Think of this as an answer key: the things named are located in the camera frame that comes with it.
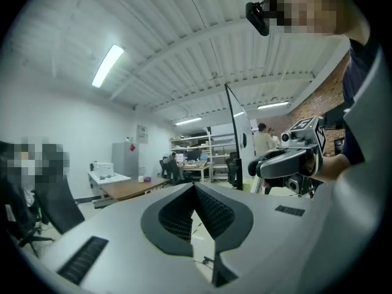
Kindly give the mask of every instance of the wooden table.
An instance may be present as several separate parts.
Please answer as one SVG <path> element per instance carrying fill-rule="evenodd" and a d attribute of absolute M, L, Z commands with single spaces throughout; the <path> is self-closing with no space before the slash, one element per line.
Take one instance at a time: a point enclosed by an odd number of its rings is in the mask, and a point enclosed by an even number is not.
<path fill-rule="evenodd" d="M 139 183 L 137 179 L 121 181 L 112 184 L 102 185 L 101 188 L 115 200 L 126 200 L 136 196 L 143 195 L 149 190 L 157 189 L 170 182 L 169 179 L 151 178 L 150 182 Z"/>
<path fill-rule="evenodd" d="M 209 168 L 209 164 L 204 165 L 203 167 L 185 167 L 185 166 L 178 166 L 179 168 L 183 169 L 184 171 L 200 171 L 202 174 L 201 182 L 204 182 L 204 170 Z"/>

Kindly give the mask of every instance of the white wall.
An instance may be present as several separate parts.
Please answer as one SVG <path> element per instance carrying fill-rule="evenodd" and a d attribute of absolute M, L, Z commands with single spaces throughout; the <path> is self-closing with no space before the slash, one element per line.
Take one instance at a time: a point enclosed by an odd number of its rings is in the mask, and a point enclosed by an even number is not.
<path fill-rule="evenodd" d="M 99 193 L 90 189 L 87 172 L 94 161 L 111 161 L 111 144 L 136 139 L 137 124 L 149 130 L 149 143 L 140 145 L 139 166 L 146 174 L 159 171 L 159 159 L 169 152 L 170 127 L 97 97 L 71 93 L 74 85 L 58 81 L 26 67 L 0 71 L 0 140 L 63 145 L 69 153 L 68 181 L 74 198 Z"/>

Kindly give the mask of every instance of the person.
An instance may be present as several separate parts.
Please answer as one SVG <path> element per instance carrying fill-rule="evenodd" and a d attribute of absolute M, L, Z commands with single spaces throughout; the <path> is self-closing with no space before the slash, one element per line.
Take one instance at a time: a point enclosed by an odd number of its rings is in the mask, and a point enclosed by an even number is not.
<path fill-rule="evenodd" d="M 375 59 L 379 44 L 372 35 L 370 25 L 352 0 L 269 0 L 277 23 L 297 26 L 300 31 L 321 33 L 326 36 L 344 35 L 350 41 L 350 61 L 342 78 L 345 102 L 353 104 Z M 343 152 L 324 157 L 321 170 L 315 174 L 315 156 L 309 156 L 301 173 L 319 181 L 334 181 L 351 165 L 364 161 L 355 137 L 345 125 Z"/>
<path fill-rule="evenodd" d="M 253 141 L 255 145 L 256 156 L 262 156 L 270 149 L 276 147 L 275 141 L 272 137 L 265 132 L 266 126 L 264 123 L 258 124 L 258 133 L 255 134 Z M 265 188 L 265 195 L 268 195 L 271 192 L 270 187 Z"/>
<path fill-rule="evenodd" d="M 278 137 L 278 136 L 274 135 L 274 134 L 275 134 L 275 131 L 274 131 L 274 129 L 273 129 L 272 127 L 270 127 L 270 128 L 268 129 L 268 133 L 269 133 L 269 135 L 272 137 L 272 139 L 274 140 L 276 147 L 278 147 L 279 144 L 281 143 L 281 141 L 279 140 L 279 137 Z"/>

